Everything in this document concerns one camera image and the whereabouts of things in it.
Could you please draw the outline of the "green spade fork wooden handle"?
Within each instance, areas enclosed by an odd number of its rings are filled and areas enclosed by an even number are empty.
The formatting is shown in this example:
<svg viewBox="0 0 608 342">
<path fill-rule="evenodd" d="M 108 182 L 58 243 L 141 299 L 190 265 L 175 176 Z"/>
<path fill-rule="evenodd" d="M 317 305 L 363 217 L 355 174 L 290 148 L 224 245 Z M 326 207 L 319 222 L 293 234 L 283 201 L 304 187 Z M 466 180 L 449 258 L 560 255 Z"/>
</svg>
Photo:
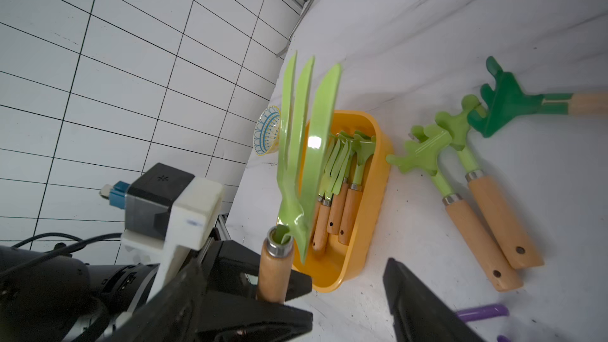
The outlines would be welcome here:
<svg viewBox="0 0 608 342">
<path fill-rule="evenodd" d="M 344 142 L 345 153 L 340 153 L 341 157 L 338 158 L 340 163 L 340 171 L 338 173 L 337 182 L 332 190 L 332 206 L 329 212 L 329 221 L 327 226 L 327 232 L 332 235 L 338 235 L 340 230 L 340 223 L 346 201 L 346 192 L 348 191 L 348 176 L 351 169 L 352 157 L 355 153 L 352 149 L 352 142 L 354 138 L 350 136 L 350 134 L 341 131 L 338 138 Z"/>
</svg>

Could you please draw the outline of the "green fork tool wooden handle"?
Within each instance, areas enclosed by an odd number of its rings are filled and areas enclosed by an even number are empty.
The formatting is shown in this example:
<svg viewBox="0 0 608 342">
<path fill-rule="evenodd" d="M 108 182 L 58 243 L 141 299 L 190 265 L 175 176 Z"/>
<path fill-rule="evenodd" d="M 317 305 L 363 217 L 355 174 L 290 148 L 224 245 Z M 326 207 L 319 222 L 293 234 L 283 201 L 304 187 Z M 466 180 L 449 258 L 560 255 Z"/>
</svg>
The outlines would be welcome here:
<svg viewBox="0 0 608 342">
<path fill-rule="evenodd" d="M 340 65 L 333 66 L 311 93 L 315 59 L 298 72 L 297 58 L 288 60 L 283 74 L 276 176 L 281 203 L 277 224 L 262 246 L 256 290 L 259 300 L 279 304 L 287 299 L 294 259 L 307 259 L 342 74 Z"/>
</svg>

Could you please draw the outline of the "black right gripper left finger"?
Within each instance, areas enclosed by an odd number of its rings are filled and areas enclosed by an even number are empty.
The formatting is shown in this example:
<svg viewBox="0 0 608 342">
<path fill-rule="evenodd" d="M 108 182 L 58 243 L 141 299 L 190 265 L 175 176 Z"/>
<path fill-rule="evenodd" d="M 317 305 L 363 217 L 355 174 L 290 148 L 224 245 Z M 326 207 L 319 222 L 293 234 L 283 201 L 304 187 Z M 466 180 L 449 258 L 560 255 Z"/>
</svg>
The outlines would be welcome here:
<svg viewBox="0 0 608 342">
<path fill-rule="evenodd" d="M 108 341 L 194 341 L 201 324 L 204 287 L 201 263 L 190 261 Z"/>
</svg>

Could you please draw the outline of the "green rake wooden handle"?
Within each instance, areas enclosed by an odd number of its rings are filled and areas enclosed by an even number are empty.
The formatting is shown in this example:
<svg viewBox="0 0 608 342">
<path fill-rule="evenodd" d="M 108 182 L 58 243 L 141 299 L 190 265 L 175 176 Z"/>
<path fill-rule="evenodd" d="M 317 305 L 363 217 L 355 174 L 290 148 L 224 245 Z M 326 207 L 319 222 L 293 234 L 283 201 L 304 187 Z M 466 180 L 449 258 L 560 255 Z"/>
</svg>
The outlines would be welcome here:
<svg viewBox="0 0 608 342">
<path fill-rule="evenodd" d="M 327 147 L 326 156 L 323 161 L 323 173 L 321 184 L 319 185 L 318 201 L 316 202 L 314 215 L 314 230 L 311 237 L 313 251 L 317 254 L 324 253 L 328 234 L 326 226 L 329 219 L 329 209 L 331 206 L 332 186 L 334 179 L 332 170 L 340 154 L 342 143 L 337 136 L 331 135 Z"/>
</svg>

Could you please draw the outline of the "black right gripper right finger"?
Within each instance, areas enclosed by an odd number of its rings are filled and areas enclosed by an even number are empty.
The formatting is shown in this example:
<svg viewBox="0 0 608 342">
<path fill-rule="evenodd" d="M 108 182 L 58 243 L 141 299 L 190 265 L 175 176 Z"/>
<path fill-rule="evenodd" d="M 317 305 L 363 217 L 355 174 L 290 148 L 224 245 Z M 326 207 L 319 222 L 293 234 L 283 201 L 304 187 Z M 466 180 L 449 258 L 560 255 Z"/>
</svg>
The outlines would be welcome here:
<svg viewBox="0 0 608 342">
<path fill-rule="evenodd" d="M 390 258 L 383 273 L 389 312 L 398 341 L 480 341 L 404 264 Z"/>
</svg>

